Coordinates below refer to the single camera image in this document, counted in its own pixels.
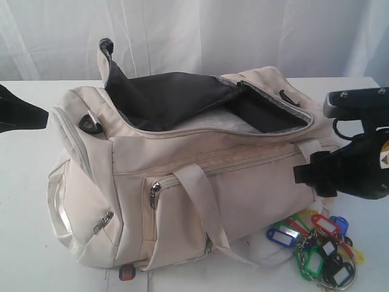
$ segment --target white duffel bag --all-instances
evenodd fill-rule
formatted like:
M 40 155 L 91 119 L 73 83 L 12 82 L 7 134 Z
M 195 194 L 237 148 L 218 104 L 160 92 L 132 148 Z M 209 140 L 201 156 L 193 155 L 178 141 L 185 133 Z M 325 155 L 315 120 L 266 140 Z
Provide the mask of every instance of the white duffel bag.
M 219 249 L 250 263 L 231 243 L 319 200 L 311 188 L 294 183 L 293 167 L 305 164 L 313 152 L 337 149 L 328 139 L 331 124 L 321 106 L 275 68 L 204 79 L 204 86 L 197 80 L 193 87 L 207 93 L 208 81 L 220 82 L 228 86 L 222 94 L 236 102 L 245 98 L 234 93 L 241 87 L 236 84 L 243 84 L 254 101 L 266 99 L 270 110 L 239 117 L 247 112 L 245 105 L 233 104 L 241 109 L 234 112 L 212 101 L 168 130 L 165 123 L 151 131 L 145 128 L 159 127 L 159 116 L 145 123 L 150 119 L 131 112 L 132 105 L 125 108 L 117 96 L 143 92 L 146 99 L 155 89 L 154 99 L 169 98 L 159 84 L 180 87 L 192 77 L 183 75 L 189 78 L 184 82 L 179 74 L 165 74 L 161 82 L 124 79 L 111 60 L 112 46 L 105 40 L 98 53 L 105 89 L 70 90 L 51 114 L 64 152 L 49 177 L 50 217 L 55 235 L 79 262 L 105 268 L 133 263 L 149 270 Z M 193 88 L 182 90 L 196 99 Z M 161 106 L 148 102 L 150 109 L 153 105 Z M 250 123 L 257 117 L 253 124 L 264 125 L 265 131 Z M 328 208 L 324 200 L 320 203 Z

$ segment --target white curtain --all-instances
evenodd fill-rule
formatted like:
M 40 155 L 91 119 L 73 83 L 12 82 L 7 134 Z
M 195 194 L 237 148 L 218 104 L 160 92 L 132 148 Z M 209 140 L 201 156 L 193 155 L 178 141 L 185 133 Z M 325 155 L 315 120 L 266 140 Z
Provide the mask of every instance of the white curtain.
M 276 66 L 389 86 L 389 0 L 0 0 L 0 80 L 100 79 L 101 38 L 128 77 Z

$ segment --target table surface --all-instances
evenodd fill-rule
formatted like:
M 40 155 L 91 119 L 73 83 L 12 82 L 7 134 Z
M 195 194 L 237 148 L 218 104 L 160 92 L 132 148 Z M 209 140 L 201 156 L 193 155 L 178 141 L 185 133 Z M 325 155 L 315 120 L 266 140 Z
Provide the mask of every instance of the table surface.
M 330 91 L 370 88 L 369 77 L 290 78 L 289 82 L 323 103 Z M 100 81 L 1 82 L 23 100 L 49 110 L 66 90 L 101 87 Z M 358 122 L 339 125 L 358 133 Z M 62 145 L 53 125 L 45 130 L 0 134 L 0 290 L 1 291 L 140 291 L 146 273 L 130 282 L 109 281 L 114 271 L 79 265 L 51 229 L 46 207 L 47 176 Z M 333 214 L 345 217 L 348 235 L 366 262 L 349 291 L 387 291 L 389 198 L 367 201 L 340 194 Z M 317 291 L 304 281 L 293 260 L 271 268 L 251 268 L 218 251 L 195 263 L 153 272 L 150 291 Z

